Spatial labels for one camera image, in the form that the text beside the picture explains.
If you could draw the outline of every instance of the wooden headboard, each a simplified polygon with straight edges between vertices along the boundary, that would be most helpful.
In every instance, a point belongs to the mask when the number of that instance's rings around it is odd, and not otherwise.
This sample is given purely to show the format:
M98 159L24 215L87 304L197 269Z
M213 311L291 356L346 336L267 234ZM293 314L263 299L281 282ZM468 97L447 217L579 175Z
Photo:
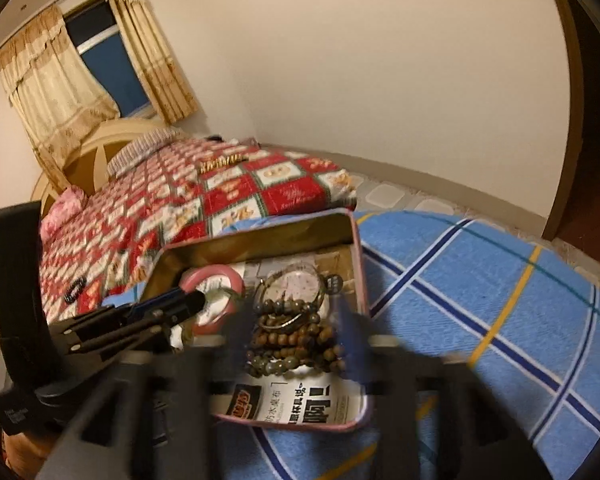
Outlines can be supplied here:
M142 134L164 123L154 119L113 119L103 122L85 141L80 150L69 157L63 171L71 184L81 187L91 196L109 181L107 163L124 146ZM41 174L31 194L31 200L42 202L44 217L58 198L45 174Z

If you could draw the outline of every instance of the wooden door frame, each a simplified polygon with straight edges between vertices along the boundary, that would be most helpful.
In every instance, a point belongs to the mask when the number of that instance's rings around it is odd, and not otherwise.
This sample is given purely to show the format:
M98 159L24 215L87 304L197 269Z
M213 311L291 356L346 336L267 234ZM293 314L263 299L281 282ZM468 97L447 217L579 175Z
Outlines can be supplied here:
M584 72L582 57L580 55L578 31L569 1L555 0L555 4L558 8L560 21L562 22L564 41L567 48L571 98L569 130L567 132L562 173L560 174L558 189L555 193L554 205L544 226L544 232L542 232L542 238L546 240L553 240L555 238L571 194L578 158L582 149L582 123L584 120Z

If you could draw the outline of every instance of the pink pillow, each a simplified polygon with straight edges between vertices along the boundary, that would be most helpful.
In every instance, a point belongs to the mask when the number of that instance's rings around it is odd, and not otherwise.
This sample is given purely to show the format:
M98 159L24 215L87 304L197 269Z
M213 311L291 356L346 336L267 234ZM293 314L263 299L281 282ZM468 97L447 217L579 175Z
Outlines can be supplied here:
M87 195L78 186L69 186L58 197L49 213L40 222L40 238L46 244L53 240L60 228L84 209Z

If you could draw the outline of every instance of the striped pillow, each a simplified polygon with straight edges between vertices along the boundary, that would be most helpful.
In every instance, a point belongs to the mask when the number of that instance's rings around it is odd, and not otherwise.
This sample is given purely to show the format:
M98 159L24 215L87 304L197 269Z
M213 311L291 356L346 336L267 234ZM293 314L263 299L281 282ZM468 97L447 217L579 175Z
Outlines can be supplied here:
M119 178L161 148L184 136L179 128L156 128L122 148L107 164L109 177Z

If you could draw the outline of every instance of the baseboard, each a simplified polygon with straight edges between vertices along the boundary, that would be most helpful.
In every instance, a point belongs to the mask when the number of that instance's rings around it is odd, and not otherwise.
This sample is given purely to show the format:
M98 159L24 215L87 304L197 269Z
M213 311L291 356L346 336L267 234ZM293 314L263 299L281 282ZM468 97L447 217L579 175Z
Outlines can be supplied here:
M304 148L263 144L264 148L267 146L296 152L307 151ZM426 193L455 202L458 205L474 209L485 216L520 229L531 235L540 237L544 231L546 218L506 202L506 200L496 198L488 193L478 191L471 187L463 186L457 182L452 182L428 173L408 170L401 166L385 164L384 162L368 160L358 156L343 155L341 153L317 152L315 150L310 151L312 155L328 158L353 173L362 173L375 180L388 180L400 184L401 186L420 189Z

